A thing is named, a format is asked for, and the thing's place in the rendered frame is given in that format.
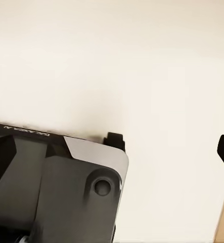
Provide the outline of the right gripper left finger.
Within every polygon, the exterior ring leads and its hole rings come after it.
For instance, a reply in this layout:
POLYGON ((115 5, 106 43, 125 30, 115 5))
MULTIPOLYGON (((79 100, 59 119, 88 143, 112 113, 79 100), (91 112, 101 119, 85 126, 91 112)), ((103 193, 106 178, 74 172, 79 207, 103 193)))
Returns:
POLYGON ((0 180, 17 153, 13 135, 0 137, 0 180))

